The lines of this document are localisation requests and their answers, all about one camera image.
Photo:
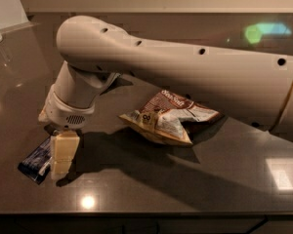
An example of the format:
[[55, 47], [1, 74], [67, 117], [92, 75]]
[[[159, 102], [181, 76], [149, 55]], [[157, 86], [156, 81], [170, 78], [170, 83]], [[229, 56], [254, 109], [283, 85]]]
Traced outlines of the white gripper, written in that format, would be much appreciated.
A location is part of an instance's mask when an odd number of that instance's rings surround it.
[[[55, 86], [45, 99], [38, 121], [50, 123], [57, 129], [82, 129], [95, 111], [95, 106], [81, 109], [67, 105], [56, 95]], [[64, 178], [69, 171], [79, 145], [80, 137], [76, 131], [62, 131], [51, 136], [51, 179]]]

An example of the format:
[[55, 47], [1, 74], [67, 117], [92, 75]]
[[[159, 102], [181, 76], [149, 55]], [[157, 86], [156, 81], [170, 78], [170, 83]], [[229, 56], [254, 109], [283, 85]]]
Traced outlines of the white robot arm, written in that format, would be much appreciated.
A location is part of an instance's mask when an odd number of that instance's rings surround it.
[[293, 56], [147, 40], [88, 16], [64, 21], [56, 42], [63, 65], [39, 119], [59, 131], [83, 128], [126, 73], [293, 142]]

